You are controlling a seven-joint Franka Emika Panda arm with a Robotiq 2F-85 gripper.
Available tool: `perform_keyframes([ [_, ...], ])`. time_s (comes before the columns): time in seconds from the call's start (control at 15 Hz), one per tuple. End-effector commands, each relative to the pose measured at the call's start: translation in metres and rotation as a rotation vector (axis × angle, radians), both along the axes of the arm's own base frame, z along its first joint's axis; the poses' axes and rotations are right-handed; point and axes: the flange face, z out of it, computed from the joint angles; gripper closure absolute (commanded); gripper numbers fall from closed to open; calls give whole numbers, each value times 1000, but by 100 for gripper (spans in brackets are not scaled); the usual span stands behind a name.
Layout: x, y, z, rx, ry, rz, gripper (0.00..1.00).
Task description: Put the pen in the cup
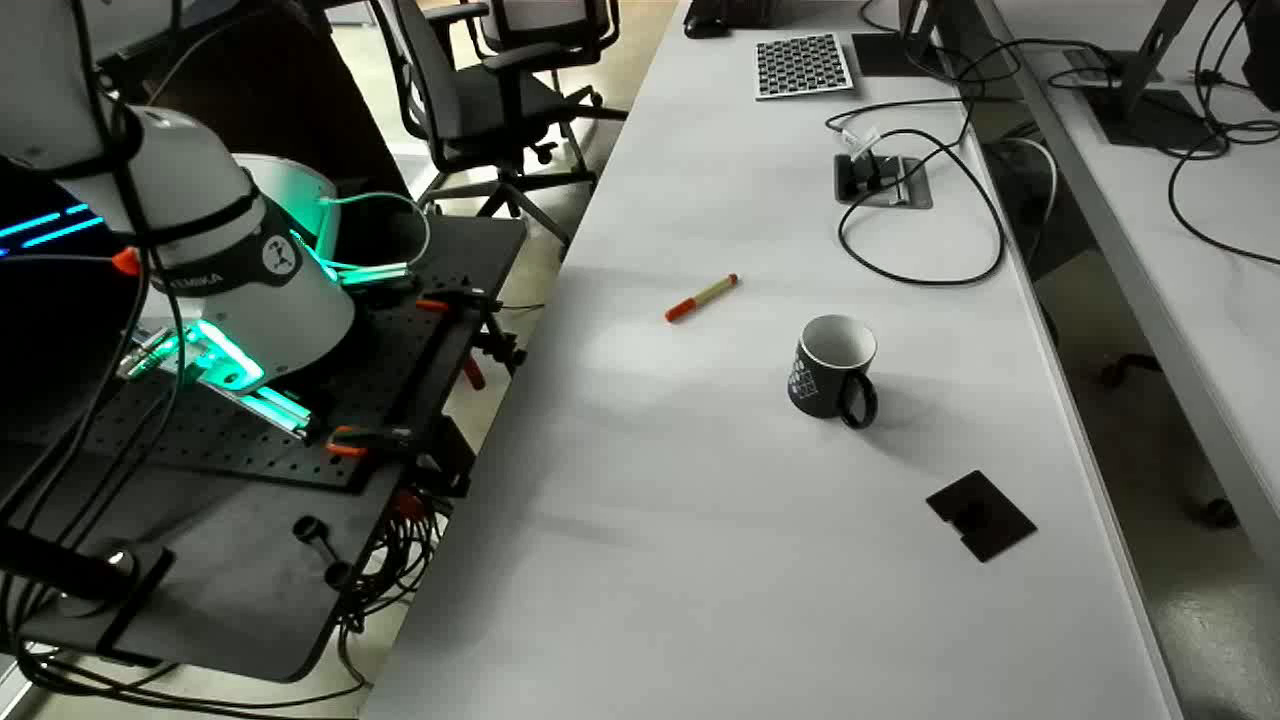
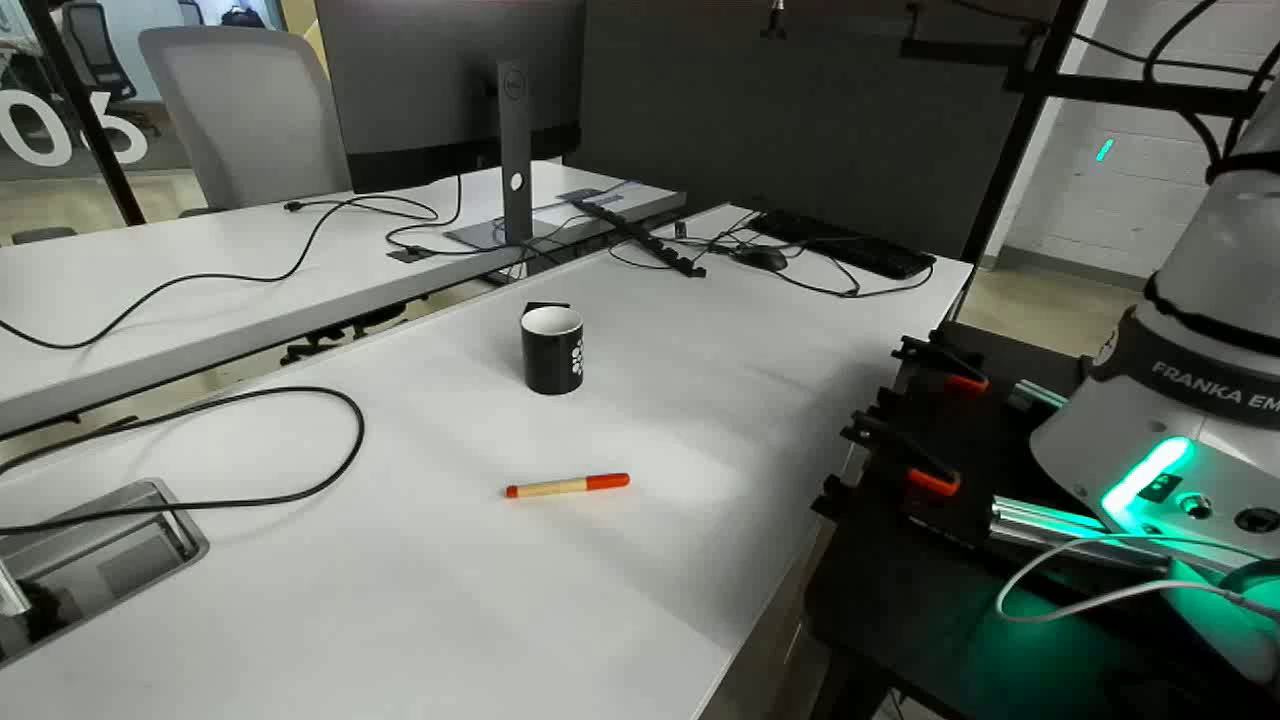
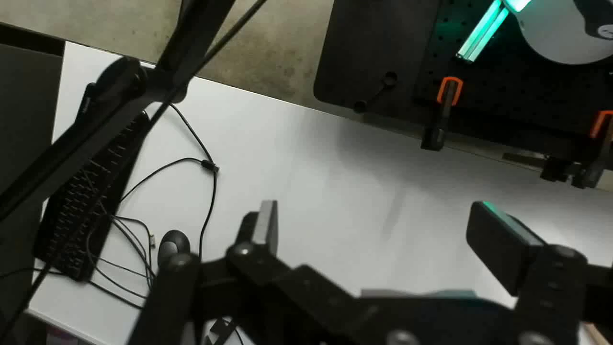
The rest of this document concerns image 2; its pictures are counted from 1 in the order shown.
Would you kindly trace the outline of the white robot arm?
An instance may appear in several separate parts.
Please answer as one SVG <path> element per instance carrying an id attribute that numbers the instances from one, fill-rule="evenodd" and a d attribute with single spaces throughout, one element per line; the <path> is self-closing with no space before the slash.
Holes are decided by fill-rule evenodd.
<path id="1" fill-rule="evenodd" d="M 1280 86 L 1209 167 L 1209 196 L 1031 458 L 1102 524 L 1174 556 L 1169 605 L 1278 689 Z"/>

